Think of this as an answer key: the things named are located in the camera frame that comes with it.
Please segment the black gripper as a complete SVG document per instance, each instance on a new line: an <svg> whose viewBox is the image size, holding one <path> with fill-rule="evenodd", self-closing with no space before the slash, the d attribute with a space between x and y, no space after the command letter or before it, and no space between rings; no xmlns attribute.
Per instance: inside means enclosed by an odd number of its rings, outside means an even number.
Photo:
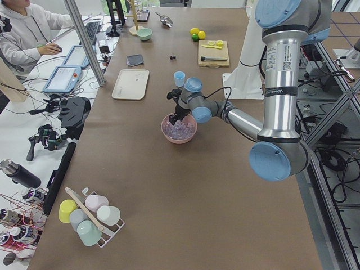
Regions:
<svg viewBox="0 0 360 270"><path fill-rule="evenodd" d="M175 125L175 123L181 123L188 114L189 109L184 109L178 101L176 102L175 113L169 116L169 122L171 125Z"/></svg>

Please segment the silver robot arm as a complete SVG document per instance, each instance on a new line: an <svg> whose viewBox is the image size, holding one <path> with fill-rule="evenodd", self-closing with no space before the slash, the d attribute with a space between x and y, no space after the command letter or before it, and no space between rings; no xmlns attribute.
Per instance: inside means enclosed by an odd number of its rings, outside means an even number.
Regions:
<svg viewBox="0 0 360 270"><path fill-rule="evenodd" d="M300 48L324 41L330 33L330 1L259 1L254 15L267 47L264 120L229 101L208 100L201 80L192 77L168 93L176 103L170 123L192 115L198 123L219 117L254 140L250 166L261 178L281 181L304 170L308 148L295 129Z"/></svg>

